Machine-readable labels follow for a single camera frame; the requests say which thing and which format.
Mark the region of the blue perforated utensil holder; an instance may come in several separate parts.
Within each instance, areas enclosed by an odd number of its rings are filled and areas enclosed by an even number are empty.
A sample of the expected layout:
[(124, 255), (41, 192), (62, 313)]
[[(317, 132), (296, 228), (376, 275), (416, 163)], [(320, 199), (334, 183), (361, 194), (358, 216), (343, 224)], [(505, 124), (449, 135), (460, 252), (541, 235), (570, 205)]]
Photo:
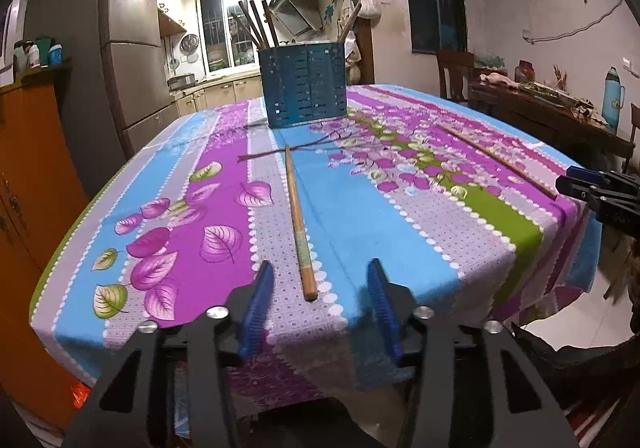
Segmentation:
[(342, 43), (269, 47), (258, 52), (262, 92), (271, 128), (285, 128), (346, 114)]

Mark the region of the dark wooden chair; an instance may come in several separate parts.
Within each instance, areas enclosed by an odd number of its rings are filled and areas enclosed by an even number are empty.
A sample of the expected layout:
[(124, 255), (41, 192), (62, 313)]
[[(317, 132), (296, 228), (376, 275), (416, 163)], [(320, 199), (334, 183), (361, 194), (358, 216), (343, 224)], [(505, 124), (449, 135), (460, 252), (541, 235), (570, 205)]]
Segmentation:
[(439, 93), (442, 98), (464, 104), (464, 86), (472, 80), (475, 56), (472, 52), (439, 49), (436, 52)]

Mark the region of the blue lidded cup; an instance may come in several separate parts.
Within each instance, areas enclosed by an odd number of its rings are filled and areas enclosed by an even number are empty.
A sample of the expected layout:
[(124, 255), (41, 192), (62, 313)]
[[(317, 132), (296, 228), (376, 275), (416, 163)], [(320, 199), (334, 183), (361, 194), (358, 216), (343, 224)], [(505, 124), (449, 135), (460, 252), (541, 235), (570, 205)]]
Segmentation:
[(63, 49), (61, 44), (53, 45), (48, 52), (50, 66), (58, 66), (63, 61)]

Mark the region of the blue thermos jug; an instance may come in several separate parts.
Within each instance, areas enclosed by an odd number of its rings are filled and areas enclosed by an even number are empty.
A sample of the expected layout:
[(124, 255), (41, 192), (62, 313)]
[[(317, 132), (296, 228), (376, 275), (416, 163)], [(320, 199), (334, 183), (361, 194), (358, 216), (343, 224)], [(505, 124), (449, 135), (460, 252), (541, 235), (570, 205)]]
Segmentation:
[(605, 119), (608, 130), (612, 134), (617, 133), (624, 99), (625, 87), (620, 82), (620, 75), (616, 67), (610, 67), (604, 81), (602, 118)]

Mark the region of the kitchen window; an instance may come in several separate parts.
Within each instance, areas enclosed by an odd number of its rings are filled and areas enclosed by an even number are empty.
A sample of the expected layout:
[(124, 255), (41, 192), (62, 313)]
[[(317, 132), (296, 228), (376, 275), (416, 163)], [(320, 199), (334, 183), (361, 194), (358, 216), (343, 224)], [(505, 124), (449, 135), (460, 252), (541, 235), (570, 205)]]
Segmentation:
[[(248, 0), (242, 0), (248, 6)], [(247, 25), (239, 0), (195, 0), (204, 71), (207, 76), (235, 73), (257, 66), (257, 47), (238, 27), (235, 12)]]

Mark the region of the steel range hood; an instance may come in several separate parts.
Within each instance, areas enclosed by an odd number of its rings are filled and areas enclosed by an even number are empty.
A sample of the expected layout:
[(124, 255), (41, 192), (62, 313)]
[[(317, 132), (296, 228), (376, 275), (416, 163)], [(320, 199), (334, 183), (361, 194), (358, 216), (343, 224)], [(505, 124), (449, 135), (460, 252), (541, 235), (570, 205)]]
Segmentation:
[(341, 0), (270, 0), (268, 6), (280, 28), (292, 40), (330, 38), (335, 32)]

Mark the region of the white bottle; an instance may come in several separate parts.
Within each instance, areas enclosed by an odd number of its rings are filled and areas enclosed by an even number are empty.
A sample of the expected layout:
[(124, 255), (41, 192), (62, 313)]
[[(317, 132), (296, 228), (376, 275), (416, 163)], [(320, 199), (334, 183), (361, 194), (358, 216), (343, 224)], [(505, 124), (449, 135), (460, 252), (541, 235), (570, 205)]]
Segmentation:
[(37, 69), (40, 67), (40, 51), (35, 43), (32, 43), (26, 50), (26, 56), (29, 69)]

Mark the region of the wooden chopstick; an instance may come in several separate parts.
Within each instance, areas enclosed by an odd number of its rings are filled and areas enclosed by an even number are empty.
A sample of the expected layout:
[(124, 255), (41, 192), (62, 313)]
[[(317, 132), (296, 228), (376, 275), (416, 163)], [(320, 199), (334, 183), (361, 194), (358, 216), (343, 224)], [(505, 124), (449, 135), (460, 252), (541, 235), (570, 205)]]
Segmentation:
[(273, 16), (271, 13), (271, 10), (268, 6), (268, 3), (265, 0), (262, 0), (262, 10), (264, 11), (265, 14), (265, 19), (267, 21), (268, 24), (268, 28), (269, 28), (269, 32), (271, 35), (271, 39), (273, 41), (273, 47), (279, 47), (279, 40), (278, 40), (278, 36), (277, 36), (277, 32), (276, 29), (274, 28), (274, 23), (273, 23)]
[(343, 26), (343, 30), (340, 33), (340, 36), (338, 37), (337, 41), (341, 44), (344, 44), (347, 38), (347, 35), (349, 34), (349, 32), (352, 30), (352, 27), (355, 24), (355, 21), (360, 13), (360, 9), (361, 9), (361, 3), (358, 2), (357, 5), (355, 6), (355, 8), (352, 10), (352, 12), (349, 15), (349, 18), (347, 19), (346, 23)]
[(241, 28), (242, 31), (244, 31), (250, 37), (250, 40), (258, 48), (258, 50), (262, 49), (262, 44), (260, 44), (260, 41), (258, 41), (258, 39), (254, 37), (252, 31), (247, 27), (243, 20), (235, 12), (232, 12), (231, 15), (238, 27)]
[(246, 21), (250, 25), (250, 30), (253, 32), (252, 34), (256, 38), (256, 42), (257, 42), (256, 45), (260, 49), (266, 49), (267, 48), (266, 41), (262, 37), (262, 34), (260, 34), (260, 32), (258, 31), (256, 24), (254, 23), (252, 17), (250, 16), (250, 12), (248, 11), (246, 4), (242, 0), (239, 0), (239, 6), (242, 10), (242, 13), (244, 14)]
[(256, 26), (258, 34), (260, 35), (260, 39), (262, 40), (262, 48), (267, 49), (270, 48), (269, 40), (267, 33), (265, 31), (264, 24), (262, 23), (262, 18), (260, 18), (260, 13), (258, 12), (258, 8), (254, 0), (250, 0), (250, 8), (252, 8), (252, 12), (255, 18)]
[(437, 124), (437, 127), (443, 130), (444, 132), (448, 133), (449, 135), (454, 136), (455, 138), (461, 140), (465, 144), (473, 147), (480, 153), (484, 153), (485, 156), (489, 156), (492, 160), (500, 163), (501, 165), (503, 165), (505, 168), (507, 168), (514, 174), (517, 174), (518, 176), (520, 176), (522, 179), (525, 179), (526, 182), (529, 182), (531, 185), (533, 185), (535, 188), (537, 188), (540, 192), (545, 194), (551, 200), (555, 200), (558, 197), (558, 193), (554, 189), (550, 188), (548, 185), (544, 184), (543, 182), (540, 182), (534, 176), (530, 176), (529, 174), (526, 173), (525, 170), (522, 170), (521, 168), (517, 168), (514, 164), (510, 163), (506, 159), (503, 159), (503, 157), (499, 156), (497, 153), (494, 153), (488, 148), (481, 146), (477, 142), (473, 142), (472, 139), (467, 138), (457, 130), (450, 128), (447, 125)]
[(314, 302), (318, 298), (318, 289), (316, 278), (314, 278), (314, 270), (312, 269), (302, 208), (300, 207), (299, 196), (297, 192), (291, 148), (289, 146), (286, 146), (284, 148), (284, 157), (286, 183), (288, 184), (288, 198), (290, 199), (293, 237), (300, 275), (300, 283), (302, 284), (304, 300), (306, 302)]

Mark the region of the colourful floral tablecloth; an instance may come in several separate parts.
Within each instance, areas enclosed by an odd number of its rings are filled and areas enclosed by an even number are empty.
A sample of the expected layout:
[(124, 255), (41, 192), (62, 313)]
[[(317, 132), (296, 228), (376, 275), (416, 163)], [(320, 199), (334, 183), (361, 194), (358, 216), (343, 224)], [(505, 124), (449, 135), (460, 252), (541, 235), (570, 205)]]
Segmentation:
[[(274, 270), (264, 349), (230, 380), (254, 413), (394, 384), (367, 289), (378, 258), (416, 300), (468, 324), (527, 324), (590, 290), (602, 228), (449, 135), (552, 188), (570, 159), (469, 108), (396, 85), (355, 86), (347, 116), (274, 130), (261, 99), (183, 116), (104, 186), (52, 255), (29, 324), (96, 382), (141, 321), (185, 324)], [(291, 148), (318, 298), (298, 270)]]

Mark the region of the grey refrigerator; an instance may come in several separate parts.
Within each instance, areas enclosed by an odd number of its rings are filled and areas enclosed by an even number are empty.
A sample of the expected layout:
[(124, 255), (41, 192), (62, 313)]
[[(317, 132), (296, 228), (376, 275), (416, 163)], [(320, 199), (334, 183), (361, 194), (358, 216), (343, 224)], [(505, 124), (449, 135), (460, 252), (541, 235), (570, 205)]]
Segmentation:
[(54, 38), (70, 60), (61, 120), (77, 175), (94, 196), (178, 116), (157, 0), (26, 0), (24, 33)]

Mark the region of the white hanging plastic bag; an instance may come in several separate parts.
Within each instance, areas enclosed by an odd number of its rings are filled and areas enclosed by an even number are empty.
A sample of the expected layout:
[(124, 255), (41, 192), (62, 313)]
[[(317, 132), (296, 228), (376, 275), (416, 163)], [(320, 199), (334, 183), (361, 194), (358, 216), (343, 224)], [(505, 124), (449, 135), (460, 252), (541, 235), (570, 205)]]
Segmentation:
[(359, 0), (359, 18), (374, 20), (382, 16), (381, 5), (378, 0)]

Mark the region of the orange wooden cabinet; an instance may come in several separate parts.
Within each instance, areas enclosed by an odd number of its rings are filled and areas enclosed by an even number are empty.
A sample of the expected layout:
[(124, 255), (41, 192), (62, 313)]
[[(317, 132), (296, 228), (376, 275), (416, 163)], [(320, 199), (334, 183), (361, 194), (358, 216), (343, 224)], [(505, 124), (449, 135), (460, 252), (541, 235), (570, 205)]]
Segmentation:
[(58, 100), (72, 67), (26, 73), (1, 90), (1, 387), (64, 430), (77, 380), (29, 325), (29, 302), (56, 247), (88, 203), (63, 134)]

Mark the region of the dark wooden side table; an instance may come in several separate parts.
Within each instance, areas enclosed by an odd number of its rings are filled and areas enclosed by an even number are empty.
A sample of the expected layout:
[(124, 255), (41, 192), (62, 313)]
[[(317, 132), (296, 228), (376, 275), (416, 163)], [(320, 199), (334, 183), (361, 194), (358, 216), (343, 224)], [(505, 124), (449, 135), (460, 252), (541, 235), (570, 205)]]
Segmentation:
[(620, 171), (634, 156), (636, 145), (584, 118), (576, 118), (559, 99), (551, 100), (505, 82), (475, 80), (469, 104), (559, 150), (587, 168)]

